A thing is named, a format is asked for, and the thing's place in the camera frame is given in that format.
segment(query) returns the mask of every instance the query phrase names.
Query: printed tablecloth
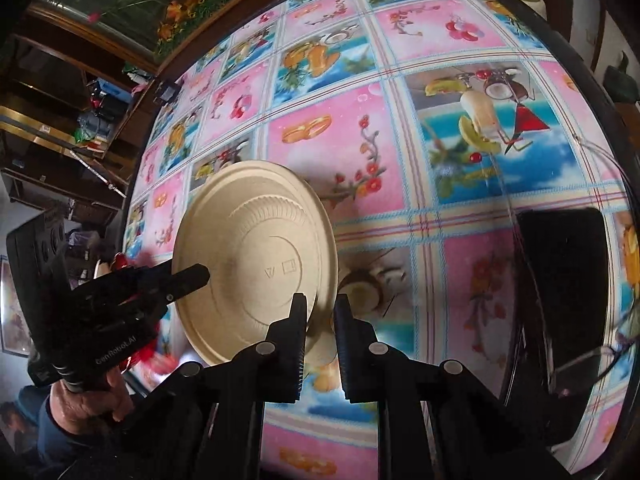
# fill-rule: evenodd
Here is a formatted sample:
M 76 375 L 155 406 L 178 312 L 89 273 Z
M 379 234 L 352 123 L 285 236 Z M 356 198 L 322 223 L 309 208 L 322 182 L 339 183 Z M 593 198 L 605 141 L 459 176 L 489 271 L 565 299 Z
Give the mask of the printed tablecloth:
M 134 186 L 131 257 L 171 257 L 208 176 L 239 160 L 277 162 L 321 197 L 340 279 L 372 291 L 364 317 L 378 338 L 426 362 L 458 359 L 497 396 L 512 336 L 515 211 L 603 213 L 605 343 L 640 292 L 625 267 L 638 243 L 620 173 L 585 148 L 610 153 L 602 130 L 554 56 L 495 0 L 288 0 L 178 82 Z M 159 350 L 181 355 L 173 307 L 162 323 Z M 577 433 L 554 450 L 569 471 L 607 447 L 632 359 L 594 387 Z M 376 416 L 344 399 L 337 362 L 316 368 L 300 402 L 268 406 L 262 460 L 297 478 L 373 480 Z

